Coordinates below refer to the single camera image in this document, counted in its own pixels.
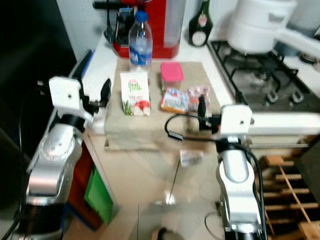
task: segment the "water bottle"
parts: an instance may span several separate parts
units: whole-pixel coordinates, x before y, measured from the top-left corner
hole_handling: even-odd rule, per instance
[[[148,24],[148,14],[144,11],[137,11],[135,23],[129,31],[129,55],[131,71],[151,70],[152,60],[152,32]]]

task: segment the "white countertop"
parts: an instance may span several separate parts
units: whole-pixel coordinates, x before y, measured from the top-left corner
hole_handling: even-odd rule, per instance
[[[91,101],[100,100],[100,90],[104,82],[110,78],[113,84],[118,56],[105,37],[101,36],[95,53],[83,77],[84,94]],[[207,46],[192,47],[181,38],[178,55],[173,58],[179,62],[201,62],[220,105],[234,103],[226,83],[221,76],[217,63]],[[320,96],[320,73],[312,66],[301,62],[297,57],[286,57],[284,62],[290,68],[299,69],[298,77],[318,97]],[[106,110],[102,109],[95,116],[92,131],[104,135]],[[249,135],[316,135],[320,133],[320,114],[317,113],[255,113],[254,126]]]

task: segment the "pink container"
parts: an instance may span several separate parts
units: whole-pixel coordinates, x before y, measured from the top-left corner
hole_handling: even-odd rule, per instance
[[[162,91],[166,88],[180,89],[181,82],[185,80],[184,73],[179,62],[162,62],[160,65]]]

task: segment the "dark green bottle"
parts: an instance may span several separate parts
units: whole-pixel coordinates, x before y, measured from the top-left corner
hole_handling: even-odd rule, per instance
[[[213,23],[209,15],[210,0],[203,0],[200,10],[189,22],[189,44],[201,47],[206,44]]]

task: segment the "wooden rack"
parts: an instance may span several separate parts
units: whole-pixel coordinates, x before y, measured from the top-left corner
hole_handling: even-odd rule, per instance
[[[260,167],[269,239],[320,240],[320,207],[294,162],[265,156]]]

